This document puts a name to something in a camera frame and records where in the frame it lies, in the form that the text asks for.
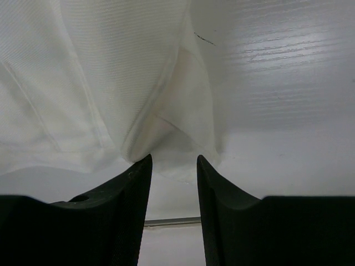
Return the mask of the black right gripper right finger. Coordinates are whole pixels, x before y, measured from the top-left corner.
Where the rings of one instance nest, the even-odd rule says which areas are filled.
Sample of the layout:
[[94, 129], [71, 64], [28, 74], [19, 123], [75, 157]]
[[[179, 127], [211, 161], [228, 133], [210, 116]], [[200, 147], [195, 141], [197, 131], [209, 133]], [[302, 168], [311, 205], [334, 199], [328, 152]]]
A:
[[354, 198], [259, 199], [197, 158], [207, 265], [353, 265]]

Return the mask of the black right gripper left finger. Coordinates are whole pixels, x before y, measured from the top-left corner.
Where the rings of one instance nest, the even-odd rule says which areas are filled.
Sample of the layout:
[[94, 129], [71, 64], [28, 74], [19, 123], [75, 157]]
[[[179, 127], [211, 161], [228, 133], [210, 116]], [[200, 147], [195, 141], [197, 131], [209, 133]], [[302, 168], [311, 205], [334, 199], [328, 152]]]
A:
[[70, 201], [1, 196], [2, 265], [137, 265], [153, 160]]

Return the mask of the white fabric skirt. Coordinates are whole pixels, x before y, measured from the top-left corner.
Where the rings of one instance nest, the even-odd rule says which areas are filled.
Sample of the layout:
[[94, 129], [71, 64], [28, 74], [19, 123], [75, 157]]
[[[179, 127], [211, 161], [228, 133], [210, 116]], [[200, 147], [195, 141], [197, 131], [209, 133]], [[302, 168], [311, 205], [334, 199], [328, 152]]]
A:
[[219, 160], [190, 1], [2, 1], [1, 173]]

